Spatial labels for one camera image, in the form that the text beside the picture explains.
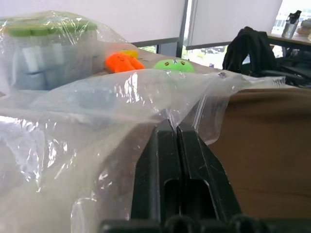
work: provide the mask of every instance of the orange toy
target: orange toy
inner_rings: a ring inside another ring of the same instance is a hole
[[[134,57],[123,53],[114,53],[105,61],[109,70],[114,73],[126,72],[135,69],[145,69],[144,65]]]

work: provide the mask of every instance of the water bottle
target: water bottle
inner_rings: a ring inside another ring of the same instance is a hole
[[[296,11],[296,13],[294,14],[290,13],[290,15],[287,17],[285,28],[282,33],[282,37],[285,37],[285,38],[293,37],[296,31],[297,25],[299,23],[300,14],[301,14],[301,11]]]

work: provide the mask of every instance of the plastic bag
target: plastic bag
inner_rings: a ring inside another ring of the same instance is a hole
[[[0,19],[0,92],[51,90],[86,78],[122,49],[137,48],[80,15],[49,11]]]
[[[185,121],[208,144],[230,95],[255,84],[147,69],[1,98],[0,232],[95,233],[103,219],[128,219],[153,127]]]

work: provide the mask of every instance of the desk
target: desk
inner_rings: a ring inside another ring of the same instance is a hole
[[[311,51],[311,41],[307,36],[294,35],[292,38],[284,38],[280,34],[268,34],[270,44],[286,48]]]

